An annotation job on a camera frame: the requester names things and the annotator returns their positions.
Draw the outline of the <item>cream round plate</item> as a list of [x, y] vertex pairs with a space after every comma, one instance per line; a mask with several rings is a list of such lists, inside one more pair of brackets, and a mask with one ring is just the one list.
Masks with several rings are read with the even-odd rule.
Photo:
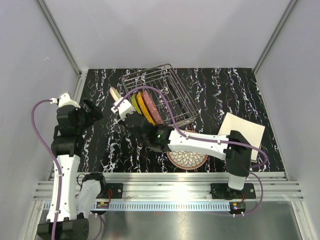
[[122, 98], [120, 93], [114, 87], [110, 87], [109, 92], [115, 102]]

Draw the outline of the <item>pink polka dot plate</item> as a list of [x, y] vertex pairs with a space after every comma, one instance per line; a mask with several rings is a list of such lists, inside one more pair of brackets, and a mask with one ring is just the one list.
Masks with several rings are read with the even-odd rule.
[[157, 125], [162, 125], [164, 122], [160, 116], [160, 113], [158, 112], [156, 105], [151, 97], [151, 95], [149, 94], [149, 92], [147, 90], [144, 90], [143, 93], [143, 100], [146, 104], [146, 107], [148, 109], [148, 112], [150, 114], [150, 116], [152, 117], [153, 121], [157, 124]]

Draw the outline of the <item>metal wire dish rack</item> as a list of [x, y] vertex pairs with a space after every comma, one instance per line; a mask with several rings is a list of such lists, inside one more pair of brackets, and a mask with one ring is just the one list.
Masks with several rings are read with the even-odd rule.
[[149, 86], [158, 89], [167, 99], [178, 127], [191, 129], [199, 110], [194, 103], [186, 84], [180, 79], [171, 64], [138, 69], [121, 77], [125, 92]]

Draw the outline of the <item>green polka dot plate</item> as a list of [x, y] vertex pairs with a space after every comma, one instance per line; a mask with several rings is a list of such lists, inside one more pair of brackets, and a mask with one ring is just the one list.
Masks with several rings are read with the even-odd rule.
[[138, 114], [141, 115], [142, 112], [141, 112], [141, 109], [140, 109], [139, 104], [138, 104], [137, 94], [134, 93], [134, 94], [131, 96], [130, 100], [131, 100], [131, 104], [132, 104], [133, 108], [135, 109], [135, 111], [136, 111]]

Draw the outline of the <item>orange polka dot plate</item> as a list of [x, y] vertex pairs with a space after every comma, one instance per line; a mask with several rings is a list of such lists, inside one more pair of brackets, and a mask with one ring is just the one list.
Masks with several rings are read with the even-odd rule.
[[140, 110], [142, 112], [142, 114], [144, 115], [144, 117], [148, 120], [149, 123], [151, 123], [153, 126], [156, 125], [155, 121], [153, 120], [153, 118], [151, 117], [149, 111], [148, 111], [148, 108], [144, 102], [144, 99], [143, 99], [143, 93], [142, 92], [138, 92], [137, 94], [137, 102], [138, 102], [138, 105], [140, 107]]

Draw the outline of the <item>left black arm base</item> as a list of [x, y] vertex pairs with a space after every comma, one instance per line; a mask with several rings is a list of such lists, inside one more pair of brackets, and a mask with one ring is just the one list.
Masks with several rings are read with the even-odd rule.
[[123, 188], [124, 185], [122, 183], [107, 182], [102, 186], [100, 193], [97, 195], [97, 199], [122, 199]]

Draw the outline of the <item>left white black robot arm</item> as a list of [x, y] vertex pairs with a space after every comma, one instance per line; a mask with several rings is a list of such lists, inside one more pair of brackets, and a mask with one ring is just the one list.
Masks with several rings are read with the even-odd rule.
[[76, 177], [84, 147], [84, 131], [102, 119], [99, 107], [85, 100], [89, 111], [83, 109], [69, 94], [49, 99], [57, 104], [57, 125], [53, 142], [45, 148], [53, 160], [53, 190], [45, 223], [37, 226], [36, 234], [43, 240], [86, 240], [95, 199], [107, 195], [108, 187], [102, 173], [90, 173], [82, 180], [76, 193]]

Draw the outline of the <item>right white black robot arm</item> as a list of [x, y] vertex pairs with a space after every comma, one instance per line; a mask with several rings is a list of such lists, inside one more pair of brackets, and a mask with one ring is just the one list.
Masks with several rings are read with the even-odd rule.
[[146, 117], [135, 111], [125, 113], [119, 123], [154, 152], [194, 152], [225, 161], [229, 174], [226, 186], [228, 196], [237, 199], [245, 192], [252, 149], [240, 132], [232, 130], [228, 135], [208, 135], [163, 124], [152, 125]]

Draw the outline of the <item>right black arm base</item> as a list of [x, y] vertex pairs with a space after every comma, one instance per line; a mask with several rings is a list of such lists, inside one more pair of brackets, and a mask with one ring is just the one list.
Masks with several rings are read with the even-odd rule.
[[242, 190], [231, 189], [227, 183], [211, 183], [209, 193], [212, 199], [218, 200], [256, 199], [256, 191], [252, 183], [245, 183]]

